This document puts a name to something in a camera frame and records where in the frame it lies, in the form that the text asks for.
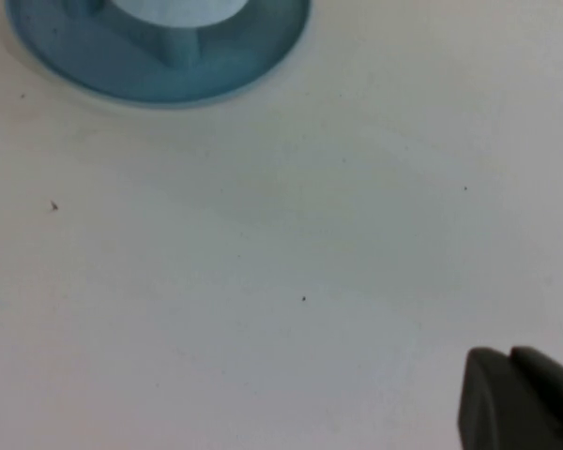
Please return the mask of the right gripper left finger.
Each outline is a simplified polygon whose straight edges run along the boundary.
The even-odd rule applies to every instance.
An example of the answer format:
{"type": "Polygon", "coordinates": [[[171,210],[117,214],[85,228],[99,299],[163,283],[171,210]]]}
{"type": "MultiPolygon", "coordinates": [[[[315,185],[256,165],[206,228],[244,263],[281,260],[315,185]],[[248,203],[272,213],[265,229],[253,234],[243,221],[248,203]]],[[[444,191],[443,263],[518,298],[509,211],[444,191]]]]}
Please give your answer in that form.
{"type": "Polygon", "coordinates": [[[473,348],[458,429],[463,449],[563,449],[563,389],[531,382],[510,353],[473,348]]]}

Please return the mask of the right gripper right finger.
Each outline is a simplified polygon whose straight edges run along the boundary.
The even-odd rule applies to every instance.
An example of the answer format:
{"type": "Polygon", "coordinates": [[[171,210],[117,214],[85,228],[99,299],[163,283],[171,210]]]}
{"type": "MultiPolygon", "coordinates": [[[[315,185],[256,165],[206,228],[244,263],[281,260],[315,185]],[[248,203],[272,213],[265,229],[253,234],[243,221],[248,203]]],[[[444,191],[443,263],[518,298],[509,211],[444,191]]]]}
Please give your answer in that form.
{"type": "Polygon", "coordinates": [[[533,383],[563,389],[563,365],[532,347],[513,347],[510,360],[533,383]]]}

